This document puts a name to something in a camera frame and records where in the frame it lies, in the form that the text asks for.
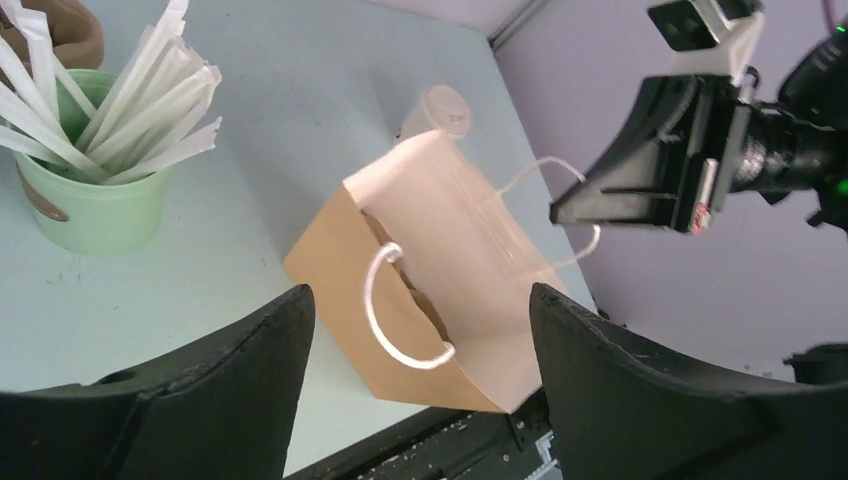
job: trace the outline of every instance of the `green container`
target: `green container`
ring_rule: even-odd
[[[117,78],[96,70],[69,73],[95,106],[103,102]],[[62,128],[75,142],[88,117],[61,84],[58,94]],[[121,255],[156,233],[170,169],[126,185],[105,186],[66,178],[72,175],[27,155],[15,152],[15,158],[38,228],[54,243],[86,255]]]

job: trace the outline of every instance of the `bag handle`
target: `bag handle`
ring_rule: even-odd
[[[556,163],[557,165],[565,167],[565,169],[568,170],[569,172],[571,172],[575,177],[577,177],[577,180],[581,183],[586,181],[586,176],[583,175],[582,173],[580,173],[579,170],[574,168],[570,163],[566,162],[565,160],[562,160],[562,159],[559,159],[559,158],[556,158],[556,157],[544,157],[544,158],[540,158],[539,160],[536,160],[531,165],[529,165],[527,168],[525,168],[524,170],[519,172],[519,174],[516,175],[516,177],[511,182],[509,182],[505,187],[498,190],[498,192],[497,192],[498,198],[503,198],[504,195],[511,192],[513,189],[515,189],[515,187],[518,186],[518,184],[523,182],[527,178],[528,175],[536,172],[543,165],[547,165],[549,163]],[[600,225],[593,225],[592,230],[594,232],[593,235],[592,235],[592,241],[589,242],[589,245],[587,245],[586,248],[584,248],[583,250],[581,250],[580,252],[578,252],[576,255],[569,258],[568,260],[563,260],[563,261],[551,264],[551,268],[556,270],[556,269],[560,269],[560,268],[563,268],[563,267],[568,267],[568,266],[574,265],[575,263],[579,262],[580,260],[583,260],[584,258],[586,258],[589,255],[591,255],[592,253],[594,253],[595,249],[598,248],[598,244],[601,242],[601,227],[600,227]]]
[[[383,329],[380,328],[380,324],[377,322],[377,316],[374,313],[374,280],[377,277],[377,271],[380,269],[383,262],[395,263],[402,257],[403,249],[400,248],[400,245],[394,242],[386,243],[380,248],[377,254],[374,255],[374,258],[368,265],[368,271],[365,274],[365,288],[363,290],[362,299],[362,302],[365,305],[365,315],[368,317],[368,324],[371,326],[371,332],[374,334],[374,337],[380,343],[380,346],[383,347],[386,353],[388,353],[392,358],[409,368],[414,368],[416,370],[433,370],[448,363],[454,355],[456,355],[456,348],[451,343],[444,342],[445,352],[438,357],[430,360],[417,360],[404,354],[394,346],[394,344],[386,337],[386,334],[383,333]]]

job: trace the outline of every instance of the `paper bag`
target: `paper bag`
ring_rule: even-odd
[[[53,51],[65,68],[97,69],[103,62],[103,28],[78,0],[21,0],[21,6],[47,14]],[[0,12],[0,35],[30,70],[29,50],[23,34]],[[0,81],[9,84],[0,72]]]
[[[382,245],[363,212],[402,247],[404,273],[444,323],[456,353],[438,368],[398,362],[369,328],[363,285]],[[441,132],[409,139],[345,179],[285,268],[312,287],[319,318],[378,398],[511,413],[541,386],[528,299],[536,282],[565,288],[496,190]],[[444,332],[398,270],[384,263],[373,280],[373,310],[391,343],[417,359],[443,354]]]

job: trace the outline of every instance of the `plastic cup lid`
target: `plastic cup lid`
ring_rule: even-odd
[[[471,108],[456,90],[436,85],[424,92],[424,107],[435,123],[449,135],[462,137],[471,129]]]

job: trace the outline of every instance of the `table surface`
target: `table surface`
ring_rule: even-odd
[[[119,71],[164,1],[84,0],[104,26],[103,69]],[[187,42],[224,82],[218,148],[182,164],[163,224],[142,249],[83,257],[37,231],[0,156],[0,389],[104,375],[224,327],[292,286],[282,258],[344,177],[391,148],[418,94],[451,85],[474,114],[460,147],[494,185],[533,153],[482,35],[357,1],[204,0]],[[507,203],[552,260],[572,250],[547,221],[541,176]],[[570,294],[594,308],[575,267]],[[320,324],[286,472],[304,468],[423,407],[374,399]]]

